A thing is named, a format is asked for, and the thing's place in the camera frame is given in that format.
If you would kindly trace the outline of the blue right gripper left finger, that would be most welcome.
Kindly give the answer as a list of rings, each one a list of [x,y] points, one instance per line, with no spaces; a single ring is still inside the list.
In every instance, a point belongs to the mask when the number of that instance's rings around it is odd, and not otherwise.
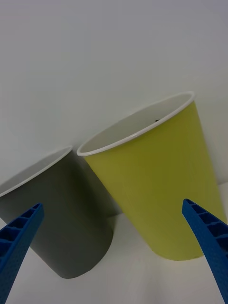
[[[44,218],[38,203],[0,230],[0,303],[9,296],[24,257]]]

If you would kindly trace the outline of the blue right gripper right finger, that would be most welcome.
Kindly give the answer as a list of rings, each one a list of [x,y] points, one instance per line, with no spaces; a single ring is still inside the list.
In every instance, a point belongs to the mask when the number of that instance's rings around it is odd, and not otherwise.
[[[189,199],[182,214],[194,233],[225,303],[228,302],[228,226]]]

